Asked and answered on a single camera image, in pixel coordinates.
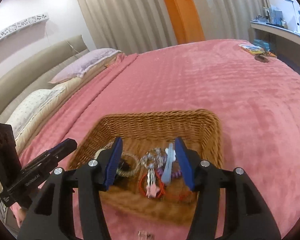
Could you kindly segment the left hand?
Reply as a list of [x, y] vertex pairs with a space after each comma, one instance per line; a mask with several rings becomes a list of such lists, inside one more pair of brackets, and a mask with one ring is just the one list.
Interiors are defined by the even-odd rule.
[[24, 209], [24, 208], [21, 207], [17, 211], [16, 220], [17, 220], [17, 224], [18, 224], [19, 227], [21, 227], [23, 221], [26, 218], [26, 215], [27, 215], [27, 209]]

